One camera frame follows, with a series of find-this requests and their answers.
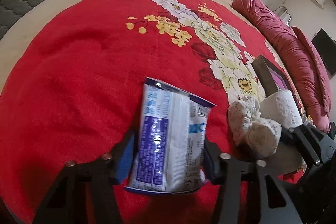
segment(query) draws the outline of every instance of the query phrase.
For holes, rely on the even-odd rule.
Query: barcode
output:
[[[191,102],[190,104],[190,117],[196,117],[196,103]]]
[[[207,107],[198,105],[198,116],[199,117],[207,117],[209,113],[209,109]]]

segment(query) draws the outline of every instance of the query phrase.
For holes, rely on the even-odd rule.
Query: white spotted cloth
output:
[[[247,144],[258,158],[265,158],[277,150],[281,125],[270,119],[260,118],[259,101],[244,96],[228,109],[228,123],[236,145]]]

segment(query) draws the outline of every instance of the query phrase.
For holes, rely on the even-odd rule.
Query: purple label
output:
[[[145,116],[139,148],[136,179],[162,185],[168,119]]]

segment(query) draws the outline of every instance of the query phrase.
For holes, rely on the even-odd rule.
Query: television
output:
[[[323,29],[311,41],[320,54],[325,68],[333,76],[336,73],[336,42]]]

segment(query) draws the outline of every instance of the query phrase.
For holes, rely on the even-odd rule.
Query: pink blanket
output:
[[[232,7],[256,26],[275,48],[307,114],[310,114],[317,128],[328,132],[330,84],[325,66],[311,41],[297,27],[293,27],[294,34],[261,0],[234,0]]]

